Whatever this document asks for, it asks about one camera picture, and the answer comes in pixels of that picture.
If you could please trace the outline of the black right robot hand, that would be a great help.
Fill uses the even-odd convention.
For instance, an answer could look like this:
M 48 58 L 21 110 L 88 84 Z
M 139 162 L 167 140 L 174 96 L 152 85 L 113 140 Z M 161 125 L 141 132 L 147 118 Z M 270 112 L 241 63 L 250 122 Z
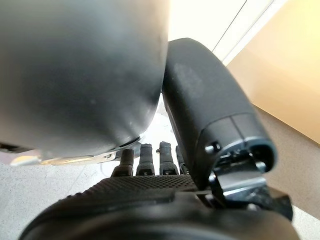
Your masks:
M 290 197 L 267 185 L 276 146 L 227 68 L 201 43 L 168 45 L 162 85 L 178 146 L 175 174 L 161 143 L 160 173 L 141 147 L 111 177 L 59 200 L 22 240 L 297 240 Z

